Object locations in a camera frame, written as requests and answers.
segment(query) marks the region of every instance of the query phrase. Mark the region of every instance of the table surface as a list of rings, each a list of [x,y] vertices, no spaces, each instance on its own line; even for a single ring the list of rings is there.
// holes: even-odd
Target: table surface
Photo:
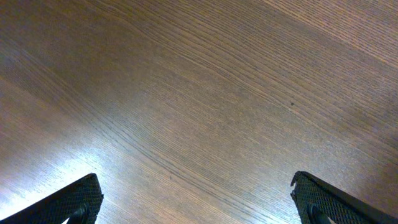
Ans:
[[[398,1],[3,1],[0,219],[300,223],[308,171],[398,217]]]

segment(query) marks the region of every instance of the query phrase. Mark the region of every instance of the textured grip pad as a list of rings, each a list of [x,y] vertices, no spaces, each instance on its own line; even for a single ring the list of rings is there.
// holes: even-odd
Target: textured grip pad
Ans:
[[[103,200],[96,174],[88,174],[43,200],[1,220],[9,223],[61,224],[78,211],[85,211],[85,223],[95,222]]]
[[[348,195],[308,172],[298,171],[291,196],[302,223],[311,224],[308,208],[316,206],[335,223],[398,223],[398,220]]]

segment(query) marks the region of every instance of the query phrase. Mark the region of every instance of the wooden table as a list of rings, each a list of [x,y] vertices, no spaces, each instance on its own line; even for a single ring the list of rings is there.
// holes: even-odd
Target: wooden table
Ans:
[[[398,1],[3,1],[0,219],[300,223],[305,170],[398,217]]]

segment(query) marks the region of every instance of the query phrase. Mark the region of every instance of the wood grain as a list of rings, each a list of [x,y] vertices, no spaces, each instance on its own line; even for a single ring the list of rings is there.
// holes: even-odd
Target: wood grain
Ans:
[[[97,223],[300,223],[313,173],[398,217],[396,1],[5,1],[0,219],[89,172]]]

